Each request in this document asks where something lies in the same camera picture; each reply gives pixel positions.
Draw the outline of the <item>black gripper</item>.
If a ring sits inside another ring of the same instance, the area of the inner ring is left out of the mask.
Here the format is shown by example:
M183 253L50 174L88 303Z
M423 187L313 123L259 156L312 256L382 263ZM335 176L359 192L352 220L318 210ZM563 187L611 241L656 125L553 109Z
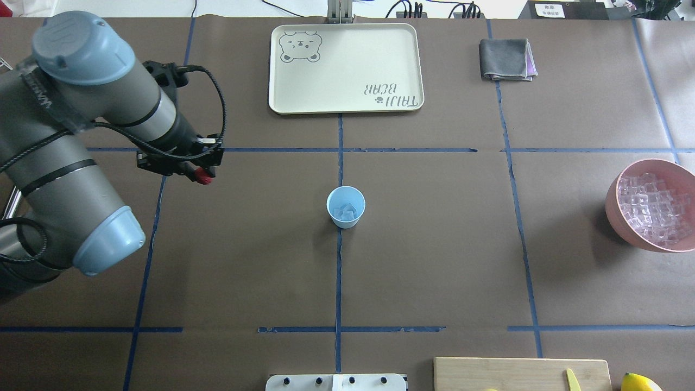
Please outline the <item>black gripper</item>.
M197 168L216 176L223 154L224 128L206 137L196 133L184 117L176 117L172 127L136 154L137 168L164 176L182 175L198 181Z

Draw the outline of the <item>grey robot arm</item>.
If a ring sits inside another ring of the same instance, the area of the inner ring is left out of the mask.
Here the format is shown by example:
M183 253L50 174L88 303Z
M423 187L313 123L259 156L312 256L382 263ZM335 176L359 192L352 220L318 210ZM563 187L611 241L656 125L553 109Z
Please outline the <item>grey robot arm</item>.
M201 65L141 62L101 17L45 20L31 55L2 75L2 172L28 204L2 219L2 303L75 268L95 276L139 250L146 235L79 135L103 127L137 147L136 165L208 184L223 158L216 134L194 131L177 106Z

